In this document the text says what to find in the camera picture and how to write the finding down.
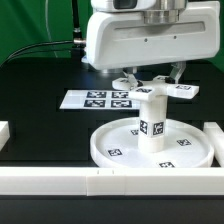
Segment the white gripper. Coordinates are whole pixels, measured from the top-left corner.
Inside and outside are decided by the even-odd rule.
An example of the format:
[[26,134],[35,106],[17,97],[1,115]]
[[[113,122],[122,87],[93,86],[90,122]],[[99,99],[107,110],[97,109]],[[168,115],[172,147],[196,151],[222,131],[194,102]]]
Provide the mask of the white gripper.
[[170,0],[160,7],[156,0],[143,11],[94,9],[87,26],[87,60],[97,70],[124,68],[131,88],[142,86],[135,66],[175,62],[165,81],[178,84],[185,61],[219,51],[219,14],[218,1]]

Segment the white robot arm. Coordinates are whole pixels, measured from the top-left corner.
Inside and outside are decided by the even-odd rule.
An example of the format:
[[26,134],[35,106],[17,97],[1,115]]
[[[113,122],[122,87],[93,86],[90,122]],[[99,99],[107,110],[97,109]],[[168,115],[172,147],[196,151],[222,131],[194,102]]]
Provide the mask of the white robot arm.
[[172,63],[177,82],[186,62],[220,48],[220,3],[189,0],[91,0],[87,60],[97,70]]

